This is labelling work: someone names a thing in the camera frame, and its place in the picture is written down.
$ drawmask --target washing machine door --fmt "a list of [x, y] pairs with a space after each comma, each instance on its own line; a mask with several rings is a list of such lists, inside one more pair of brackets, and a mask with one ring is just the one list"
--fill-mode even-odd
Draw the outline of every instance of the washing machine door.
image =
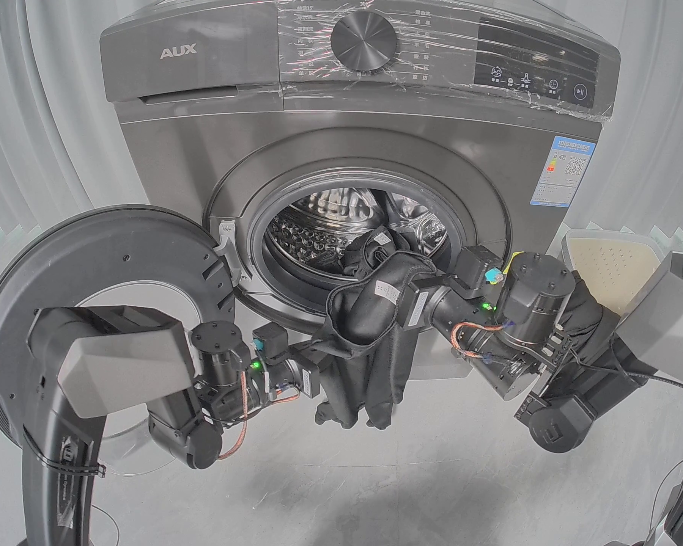
[[[523, 195], [512, 187], [510, 197]], [[480, 168], [381, 127], [328, 127], [264, 146], [220, 181], [203, 223], [231, 244], [239, 300], [301, 333], [318, 328], [329, 292], [353, 279], [338, 262], [345, 246], [380, 224], [403, 232], [443, 271], [467, 245], [502, 259], [512, 245], [507, 205]]]
[[217, 247], [182, 215], [143, 205], [81, 214], [28, 245], [0, 277], [0, 429], [21, 444], [27, 391], [36, 387], [27, 381], [26, 336], [41, 308], [154, 307], [186, 331], [234, 321], [233, 288]]

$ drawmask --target plastic wrap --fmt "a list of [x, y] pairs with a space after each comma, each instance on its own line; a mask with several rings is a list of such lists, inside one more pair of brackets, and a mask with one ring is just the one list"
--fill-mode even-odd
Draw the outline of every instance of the plastic wrap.
[[[606, 103], [595, 102], [606, 53], [582, 44], [582, 35], [575, 42], [565, 31], [531, 19], [446, 0], [278, 0], [277, 5], [285, 96], [328, 95], [323, 84], [329, 82], [346, 82], [342, 91], [372, 82], [416, 87], [423, 97], [473, 93], [582, 119], [611, 118], [614, 90]], [[381, 14], [397, 35], [395, 56], [376, 72], [351, 71], [331, 48], [334, 26], [359, 9]], [[617, 55], [606, 60], [619, 62]]]

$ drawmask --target clothing tag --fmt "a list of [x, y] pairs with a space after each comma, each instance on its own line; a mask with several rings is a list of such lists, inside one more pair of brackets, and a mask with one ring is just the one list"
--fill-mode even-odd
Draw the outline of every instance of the clothing tag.
[[381, 232], [379, 233], [376, 237], [373, 238], [373, 240], [377, 241], [381, 245], [386, 245], [388, 242], [392, 242], [392, 239], [390, 239], [385, 233]]
[[385, 283], [384, 281], [380, 281], [378, 279], [374, 284], [374, 295], [384, 297], [393, 304], [397, 304], [397, 298], [400, 296], [400, 290], [397, 287], [391, 286], [389, 283]]
[[407, 323], [408, 328], [412, 328], [420, 321], [420, 316], [422, 315], [422, 308], [425, 307], [425, 302], [428, 300], [429, 291], [423, 291], [417, 296], [417, 301], [415, 302], [415, 307], [412, 310], [412, 315], [410, 316], [410, 321]]

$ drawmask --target cable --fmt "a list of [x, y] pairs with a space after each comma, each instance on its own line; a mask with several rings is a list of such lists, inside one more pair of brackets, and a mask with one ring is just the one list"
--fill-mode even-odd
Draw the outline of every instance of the cable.
[[272, 405], [277, 405], [277, 404], [280, 404], [280, 403], [290, 403], [292, 400], [296, 400], [298, 397], [300, 397], [301, 391], [300, 391], [298, 388], [296, 388], [296, 387], [291, 387], [291, 388], [293, 388], [294, 390], [296, 390], [296, 394], [295, 394], [295, 395], [287, 396], [286, 398], [277, 398], [277, 399], [274, 400], [271, 404], [272, 404]]
[[235, 442], [235, 445], [233, 445], [232, 448], [226, 453], [218, 456], [218, 461], [226, 460], [231, 455], [235, 455], [237, 450], [240, 449], [240, 446], [243, 444], [243, 441], [246, 439], [246, 431], [248, 428], [248, 391], [246, 388], [245, 372], [240, 373], [240, 386], [243, 389], [243, 428], [240, 430], [240, 435], [238, 436], [238, 440]]
[[683, 389], [683, 382], [678, 382], [677, 380], [672, 380], [671, 378], [657, 377], [654, 374], [645, 374], [643, 372], [632, 372], [630, 370], [617, 370], [617, 369], [606, 369], [601, 366], [592, 366], [592, 364], [585, 364], [579, 358], [576, 352], [572, 351], [574, 356], [574, 361], [584, 369], [595, 370], [596, 372], [605, 372], [608, 374], [618, 374], [619, 376], [631, 377], [631, 378], [645, 378], [646, 380], [656, 380], [658, 382], [665, 382], [674, 387]]
[[658, 501], [658, 494], [660, 493], [660, 490], [661, 490], [661, 488], [663, 487], [663, 484], [665, 483], [665, 480], [668, 478], [668, 476], [669, 476], [671, 473], [673, 473], [673, 472], [675, 471], [675, 469], [676, 469], [676, 468], [678, 467], [678, 465], [680, 465], [681, 463], [683, 463], [683, 459], [680, 460], [680, 461], [678, 461], [678, 462], [672, 467], [672, 469], [671, 469], [670, 471], [668, 471], [668, 472], [665, 474], [665, 477], [664, 477], [663, 480], [661, 481], [661, 484], [658, 486], [658, 489], [656, 489], [656, 496], [653, 498], [653, 509], [650, 511], [650, 529], [647, 531], [648, 534], [649, 534], [650, 532], [653, 531], [653, 516], [656, 514], [656, 502]]
[[458, 344], [458, 331], [461, 328], [469, 327], [469, 328], [476, 328], [478, 330], [484, 330], [484, 331], [488, 331], [488, 332], [498, 332], [507, 326], [508, 326], [508, 323], [505, 323], [503, 325], [481, 325], [481, 324], [473, 323], [473, 322], [456, 323], [456, 325], [454, 325], [453, 329], [450, 331], [450, 344], [455, 348], [456, 351], [458, 351], [460, 354], [464, 355], [466, 358], [481, 359], [481, 360], [483, 360], [483, 363], [485, 363], [485, 364], [490, 364], [491, 362], [499, 362], [505, 366], [507, 366], [509, 364], [515, 364], [515, 363], [517, 363], [517, 360], [506, 358], [504, 356], [496, 356], [495, 354], [491, 354], [491, 353], [482, 354], [479, 351], [464, 350], [463, 348], [460, 347], [460, 344]]
[[52, 471], [60, 473], [61, 475], [73, 475], [75, 477], [82, 478], [106, 477], [106, 466], [100, 463], [97, 463], [96, 465], [71, 465], [68, 463], [60, 463], [58, 461], [50, 460], [48, 457], [43, 455], [43, 452], [38, 447], [38, 444], [33, 440], [33, 437], [30, 436], [30, 433], [27, 432], [25, 427], [23, 427], [23, 438], [25, 439], [25, 444], [27, 445], [28, 449], [30, 449], [33, 455], [36, 456], [36, 459], [39, 460], [44, 467], [51, 469]]
[[118, 541], [121, 539], [121, 532], [118, 530], [118, 523], [116, 523], [116, 520], [113, 519], [113, 516], [107, 512], [106, 510], [102, 510], [98, 505], [93, 505], [91, 504], [91, 507], [93, 507], [95, 510], [99, 510], [102, 514], [104, 514], [107, 518], [111, 520], [111, 523], [114, 524], [114, 528], [116, 528], [116, 544], [114, 546], [118, 546]]

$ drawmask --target black garment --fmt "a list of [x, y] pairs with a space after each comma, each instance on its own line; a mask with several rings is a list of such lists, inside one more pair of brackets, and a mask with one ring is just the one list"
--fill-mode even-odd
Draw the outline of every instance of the black garment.
[[341, 258], [344, 274], [364, 279], [383, 260], [399, 250], [410, 250], [405, 237], [386, 226], [380, 226], [349, 243]]
[[367, 425], [384, 429], [392, 406], [402, 401], [419, 331], [404, 331], [397, 323], [398, 304], [412, 279], [432, 277], [437, 268], [400, 247], [409, 245], [382, 227], [347, 248], [345, 272], [362, 279], [329, 294], [326, 321], [310, 342], [328, 354], [319, 363], [328, 401], [317, 408], [318, 424], [333, 420], [348, 429], [364, 406]]

